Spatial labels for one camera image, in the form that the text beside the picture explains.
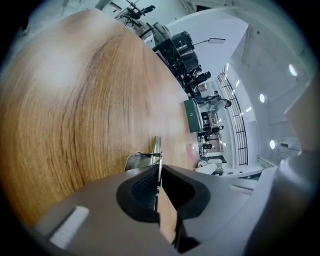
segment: person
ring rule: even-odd
[[[196,77],[198,76],[198,73],[202,72],[202,68],[201,65],[192,69],[190,72],[183,74],[183,80],[184,83],[187,84],[189,82],[191,82],[192,80],[196,79]]]
[[[211,129],[211,131],[212,131],[212,133],[213,134],[217,134],[220,130],[223,130],[224,129],[224,126],[223,125],[221,125],[221,126],[219,126],[219,127],[213,127],[212,129]]]
[[[210,105],[209,107],[207,107],[207,110],[208,110],[208,112],[210,112],[210,115],[214,115],[222,107],[227,109],[232,105],[232,102],[230,100],[227,100],[225,98],[221,98],[220,96],[217,96],[214,99],[211,99],[206,103]]]
[[[212,133],[212,130],[211,130],[211,129],[208,129],[208,130],[206,130],[206,131],[198,132],[198,133],[197,133],[197,136],[198,136],[199,138],[201,138],[201,137],[206,138],[206,137],[210,137],[212,134],[213,134],[213,133]]]
[[[213,148],[213,149],[216,148],[214,145],[212,145],[212,144],[210,144],[210,143],[209,143],[209,144],[203,143],[203,144],[202,144],[202,147],[203,147],[204,150],[211,150],[212,148]]]
[[[220,97],[220,95],[218,94],[218,91],[215,90],[214,91],[214,95],[209,95],[207,97],[199,97],[199,98],[196,98],[195,101],[198,103],[198,104],[206,104],[208,103],[209,101],[217,98],[217,97]]]
[[[200,85],[203,82],[207,81],[210,77],[211,77],[211,73],[209,71],[205,72],[205,73],[202,73],[202,74],[198,75],[193,81],[191,81],[188,84],[186,84],[186,86],[194,88],[197,85]]]

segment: ceiling light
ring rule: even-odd
[[[264,96],[263,94],[260,94],[260,101],[261,101],[262,103],[265,102],[265,96]]]
[[[296,77],[298,75],[298,72],[296,71],[295,67],[292,64],[289,65],[289,70],[293,76]]]
[[[276,143],[275,143],[274,140],[271,140],[271,141],[270,141],[270,147],[271,147],[272,149],[274,149],[274,148],[276,147]]]

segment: white wall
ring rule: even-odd
[[[260,155],[257,122],[244,122],[244,126],[248,148],[248,164],[250,165],[251,163],[256,163],[257,157]]]
[[[237,48],[248,24],[218,9],[210,9],[183,17],[168,27],[173,35],[187,31],[194,44],[209,38],[226,39],[224,44],[205,42],[195,46],[202,71],[210,71],[210,80],[213,81]]]
[[[219,88],[213,87],[217,90],[220,95],[223,95]],[[232,120],[228,109],[221,108],[217,111],[218,120],[221,119],[219,125],[223,126],[223,130],[220,131],[220,139],[226,146],[222,145],[223,157],[227,163],[232,167],[237,168],[239,162],[238,155],[236,154],[236,143],[235,143],[235,127],[233,127]]]
[[[207,153],[205,155],[206,157],[218,157],[218,156],[222,156],[221,152],[211,152],[211,153]]]
[[[229,63],[228,70],[225,70],[226,77],[228,81],[230,82],[232,88],[234,89],[234,95],[236,96],[241,111],[244,113],[243,121],[245,123],[254,122],[256,121],[256,115],[255,110],[252,109],[249,112],[246,112],[246,110],[249,107],[252,107],[252,103],[250,100],[250,97],[247,93],[246,87],[244,86],[244,82],[241,80],[239,75],[235,72],[232,65]]]
[[[167,25],[189,14],[180,0],[139,0],[137,6],[140,8],[155,6],[152,12],[140,18],[142,22],[150,25],[156,22]]]
[[[241,165],[236,169],[224,167],[224,164],[222,164],[222,168],[225,173],[233,173],[233,175],[224,176],[225,178],[241,178],[248,175],[261,173],[261,171],[264,170],[264,168],[258,162],[252,163],[250,165]]]
[[[272,37],[272,34],[266,32],[263,35]],[[279,41],[277,46],[271,47],[264,44],[264,37],[260,38],[260,35],[251,30],[245,58],[242,48],[246,39],[244,37],[229,65],[239,75],[251,101],[256,119],[259,154],[271,162],[279,163],[285,155],[277,148],[271,149],[270,140],[279,145],[283,137],[295,136],[284,113],[301,95],[311,77],[302,68],[303,65],[299,65],[299,57],[283,42]],[[290,63],[295,65],[298,76],[290,74]],[[260,94],[265,96],[264,103],[259,100]]]

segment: wooden table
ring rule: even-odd
[[[142,40],[97,9],[42,32],[0,84],[0,182],[18,219],[34,225],[86,183],[123,172],[155,136],[164,164],[195,167],[187,99]]]

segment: wood grain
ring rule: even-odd
[[[162,61],[97,9],[42,32],[0,82],[0,182],[19,220],[88,182],[123,172],[162,136],[164,164],[192,169],[183,101]]]

